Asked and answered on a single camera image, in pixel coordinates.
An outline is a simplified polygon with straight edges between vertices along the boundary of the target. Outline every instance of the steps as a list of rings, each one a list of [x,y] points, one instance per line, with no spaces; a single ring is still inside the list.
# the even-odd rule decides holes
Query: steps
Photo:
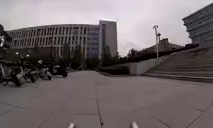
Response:
[[[203,48],[177,53],[143,75],[213,82],[213,48]]]

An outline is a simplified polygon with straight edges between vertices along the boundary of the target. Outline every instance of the curved building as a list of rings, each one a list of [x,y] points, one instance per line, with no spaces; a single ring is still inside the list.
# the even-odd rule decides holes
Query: curved building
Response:
[[[100,21],[99,25],[62,24],[22,28],[8,31],[13,38],[10,44],[15,51],[39,48],[41,54],[51,52],[54,57],[64,56],[64,49],[70,51],[81,47],[85,58],[101,58],[103,47],[109,46],[110,54],[117,54],[116,22]]]
[[[192,43],[213,46],[213,3],[183,19]]]

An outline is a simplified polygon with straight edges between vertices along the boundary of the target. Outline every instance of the paved ground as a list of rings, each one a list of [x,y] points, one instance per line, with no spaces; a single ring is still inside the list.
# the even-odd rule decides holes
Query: paved ground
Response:
[[[213,84],[76,72],[0,92],[0,128],[128,128],[131,121],[213,128]]]

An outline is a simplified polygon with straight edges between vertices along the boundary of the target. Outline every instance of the concrete wall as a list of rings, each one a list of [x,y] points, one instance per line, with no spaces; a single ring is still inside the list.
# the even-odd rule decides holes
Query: concrete wall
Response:
[[[129,68],[130,75],[138,76],[138,75],[146,73],[148,70],[150,70],[154,66],[161,64],[162,62],[164,62],[166,59],[170,58],[173,55],[174,54],[160,57],[158,63],[155,58],[155,59],[140,61],[136,63],[125,63],[125,64],[113,65],[109,67],[127,66]]]

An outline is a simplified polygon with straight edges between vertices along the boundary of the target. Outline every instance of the cloud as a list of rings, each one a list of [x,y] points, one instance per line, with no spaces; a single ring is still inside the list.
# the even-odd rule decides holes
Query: cloud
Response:
[[[152,26],[172,43],[190,42],[182,18],[213,0],[0,0],[0,23],[7,29],[47,24],[118,23],[118,49],[155,44]]]

